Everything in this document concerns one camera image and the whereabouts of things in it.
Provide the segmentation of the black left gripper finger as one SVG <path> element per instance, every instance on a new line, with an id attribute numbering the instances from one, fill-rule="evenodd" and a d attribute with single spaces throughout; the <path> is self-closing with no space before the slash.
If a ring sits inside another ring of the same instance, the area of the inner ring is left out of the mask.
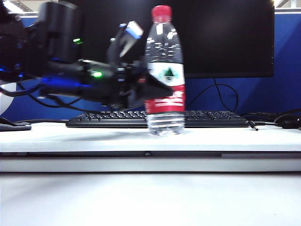
<path id="1" fill-rule="evenodd" d="M 148 69 L 133 69 L 128 74 L 128 108 L 144 104 L 146 100 L 172 95 L 172 88 L 152 76 Z"/>

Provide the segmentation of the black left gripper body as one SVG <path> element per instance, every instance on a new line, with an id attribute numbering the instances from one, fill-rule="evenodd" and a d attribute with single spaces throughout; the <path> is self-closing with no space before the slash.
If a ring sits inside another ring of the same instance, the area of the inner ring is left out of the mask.
<path id="1" fill-rule="evenodd" d="M 146 74 L 148 72 L 145 60 L 137 60 L 131 64 L 123 63 L 118 69 L 119 90 L 114 104 L 116 109 L 132 109 L 144 104 L 141 94 Z"/>

